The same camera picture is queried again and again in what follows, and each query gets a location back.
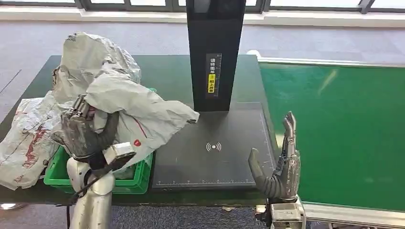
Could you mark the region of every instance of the green plastic basket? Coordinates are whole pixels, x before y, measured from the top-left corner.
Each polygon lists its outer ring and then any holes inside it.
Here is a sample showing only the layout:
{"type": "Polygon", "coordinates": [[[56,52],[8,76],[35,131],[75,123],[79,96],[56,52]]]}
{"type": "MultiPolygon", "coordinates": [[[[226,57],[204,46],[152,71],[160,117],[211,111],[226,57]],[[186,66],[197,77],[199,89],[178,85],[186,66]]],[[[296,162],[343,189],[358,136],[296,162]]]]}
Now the green plastic basket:
{"type": "MultiPolygon", "coordinates": [[[[66,171],[66,162],[69,155],[60,146],[53,157],[52,164],[48,166],[43,182],[46,185],[58,188],[65,193],[74,193],[69,176],[66,171]]],[[[148,190],[149,176],[152,168],[153,154],[145,160],[132,165],[134,177],[132,179],[116,179],[114,194],[144,194],[148,190]]]]}

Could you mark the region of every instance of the robotic arm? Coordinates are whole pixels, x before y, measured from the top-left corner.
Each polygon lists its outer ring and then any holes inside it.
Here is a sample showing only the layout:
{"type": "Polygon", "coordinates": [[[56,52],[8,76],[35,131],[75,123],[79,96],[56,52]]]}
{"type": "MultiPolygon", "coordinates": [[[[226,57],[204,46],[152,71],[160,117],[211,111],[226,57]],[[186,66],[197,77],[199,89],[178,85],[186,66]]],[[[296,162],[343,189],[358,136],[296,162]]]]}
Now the robotic arm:
{"type": "Polygon", "coordinates": [[[296,149],[296,120],[291,112],[287,113],[283,124],[286,129],[283,148],[271,177],[264,173],[256,159],[258,150],[252,148],[250,152],[250,171],[257,188],[267,197],[266,210],[258,217],[276,229],[305,229],[305,212],[297,194],[301,161],[296,149]]]}
{"type": "Polygon", "coordinates": [[[134,155],[130,143],[113,145],[119,120],[118,112],[108,114],[103,132],[90,127],[90,105],[79,95],[74,106],[62,112],[62,129],[52,139],[65,146],[71,154],[67,173],[77,200],[72,224],[67,207],[68,228],[107,229],[111,196],[115,184],[112,171],[122,168],[134,155]]]}

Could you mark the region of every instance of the plastic bag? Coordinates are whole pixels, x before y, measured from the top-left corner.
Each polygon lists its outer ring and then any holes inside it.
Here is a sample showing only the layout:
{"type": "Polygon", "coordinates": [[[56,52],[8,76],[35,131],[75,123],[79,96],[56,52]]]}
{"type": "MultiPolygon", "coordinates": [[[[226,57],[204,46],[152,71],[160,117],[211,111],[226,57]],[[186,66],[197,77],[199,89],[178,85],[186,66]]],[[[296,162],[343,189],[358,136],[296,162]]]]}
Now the plastic bag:
{"type": "MultiPolygon", "coordinates": [[[[199,113],[179,101],[164,101],[150,89],[115,69],[98,76],[88,87],[85,100],[107,113],[120,111],[117,140],[130,142],[137,153],[124,167],[144,160],[199,113]]],[[[95,116],[95,123],[105,119],[95,116]]]]}
{"type": "Polygon", "coordinates": [[[60,123],[60,112],[71,103],[59,105],[52,92],[44,98],[23,99],[11,129],[0,143],[0,184],[10,189],[36,184],[58,144],[50,140],[60,123]]]}
{"type": "Polygon", "coordinates": [[[76,99],[102,72],[105,63],[118,64],[132,81],[141,73],[132,56],[105,37],[77,32],[64,42],[61,64],[53,72],[53,95],[59,103],[76,99]]]}

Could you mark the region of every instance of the black pillar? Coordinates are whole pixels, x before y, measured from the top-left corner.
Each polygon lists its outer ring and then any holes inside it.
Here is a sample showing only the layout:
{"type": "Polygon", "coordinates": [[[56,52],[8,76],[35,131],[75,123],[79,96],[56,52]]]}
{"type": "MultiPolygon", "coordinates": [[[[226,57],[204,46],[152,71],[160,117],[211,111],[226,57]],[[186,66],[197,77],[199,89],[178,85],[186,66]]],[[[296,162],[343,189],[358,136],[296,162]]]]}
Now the black pillar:
{"type": "Polygon", "coordinates": [[[229,111],[246,0],[187,0],[196,111],[229,111]]]}

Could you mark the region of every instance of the cable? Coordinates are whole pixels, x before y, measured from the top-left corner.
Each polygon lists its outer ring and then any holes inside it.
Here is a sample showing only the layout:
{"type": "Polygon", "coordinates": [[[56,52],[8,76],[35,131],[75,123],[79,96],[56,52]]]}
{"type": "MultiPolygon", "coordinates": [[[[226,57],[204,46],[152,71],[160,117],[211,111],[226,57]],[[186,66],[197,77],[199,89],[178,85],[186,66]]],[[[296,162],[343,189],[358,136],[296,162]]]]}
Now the cable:
{"type": "Polygon", "coordinates": [[[70,206],[74,204],[74,202],[79,198],[79,195],[82,192],[87,191],[95,182],[97,182],[100,178],[102,178],[104,175],[96,177],[94,180],[92,180],[90,183],[85,185],[81,190],[75,192],[72,197],[69,199],[69,204],[66,206],[66,224],[67,224],[67,229],[70,228],[70,206]]]}

